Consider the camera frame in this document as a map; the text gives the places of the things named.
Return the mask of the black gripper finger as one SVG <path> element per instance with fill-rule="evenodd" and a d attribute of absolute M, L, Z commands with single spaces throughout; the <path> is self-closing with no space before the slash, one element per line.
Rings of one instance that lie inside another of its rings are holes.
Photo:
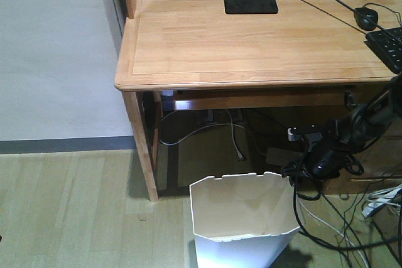
<path fill-rule="evenodd" d="M 293 161 L 281 168 L 281 176 L 299 178 L 303 176 L 303 166 L 298 161 Z"/>

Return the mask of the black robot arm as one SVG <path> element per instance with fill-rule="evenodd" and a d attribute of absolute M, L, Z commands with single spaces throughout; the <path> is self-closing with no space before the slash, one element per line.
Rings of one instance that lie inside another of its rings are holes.
<path fill-rule="evenodd" d="M 329 119 L 321 126 L 291 127 L 289 141 L 305 145 L 300 159 L 281 169 L 282 177 L 326 180 L 338 178 L 340 170 L 360 175 L 361 163 L 354 157 L 374 144 L 401 117 L 401 75 L 393 77 L 385 88 L 366 104 L 353 103 L 353 94 L 345 93 L 350 108 L 343 118 Z"/>

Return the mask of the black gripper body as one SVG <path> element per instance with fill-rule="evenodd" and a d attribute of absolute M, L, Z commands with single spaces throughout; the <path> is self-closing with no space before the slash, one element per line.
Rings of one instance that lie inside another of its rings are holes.
<path fill-rule="evenodd" d="M 304 174 L 316 180 L 336 179 L 340 171 L 359 176 L 364 173 L 362 164 L 347 151 L 316 146 L 303 160 Z"/>

